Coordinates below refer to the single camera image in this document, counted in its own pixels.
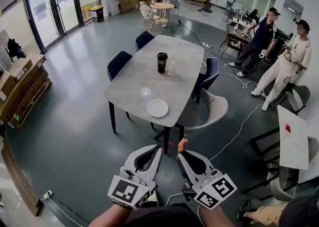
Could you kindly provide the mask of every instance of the round table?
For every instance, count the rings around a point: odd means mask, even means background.
[[[166,10],[166,14],[167,14],[167,20],[168,20],[168,29],[169,29],[169,32],[170,32],[170,25],[169,25],[169,9],[172,9],[172,8],[175,8],[175,5],[174,4],[171,4],[171,3],[165,3],[165,2],[156,2],[154,4],[151,4],[150,5],[151,8],[154,8],[154,9],[160,9],[160,15],[159,17],[161,17],[161,14],[162,14],[162,11],[163,9]]]

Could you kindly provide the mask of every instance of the sneaker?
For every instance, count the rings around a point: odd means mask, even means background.
[[[250,201],[246,200],[240,205],[239,212],[237,214],[237,219],[242,220],[244,219],[244,214],[250,210]]]
[[[234,68],[240,69],[240,66],[237,66],[236,63],[234,63],[234,62],[230,62],[230,63],[228,63],[228,65],[230,67],[234,67]]]
[[[268,103],[268,102],[265,102],[264,105],[263,105],[263,107],[262,107],[263,112],[266,112],[266,111],[267,111],[268,106],[269,106],[269,103]]]
[[[255,89],[251,92],[251,95],[253,95],[253,96],[259,96],[260,94],[261,94],[261,92],[259,92],[257,89]]]
[[[242,72],[238,72],[237,73],[237,76],[240,77],[240,78],[246,77],[247,75],[244,75]]]

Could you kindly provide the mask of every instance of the white plate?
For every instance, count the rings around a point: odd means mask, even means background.
[[[154,117],[163,117],[168,112],[168,105],[165,101],[156,99],[148,103],[148,112]]]

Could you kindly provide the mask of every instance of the ceiling light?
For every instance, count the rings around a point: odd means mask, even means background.
[[[294,12],[294,13],[296,13],[296,11],[294,11],[292,8],[290,8],[290,7],[287,7],[291,12]]]

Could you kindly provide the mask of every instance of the door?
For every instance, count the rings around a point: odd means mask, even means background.
[[[24,0],[34,37],[42,53],[80,27],[74,0]]]

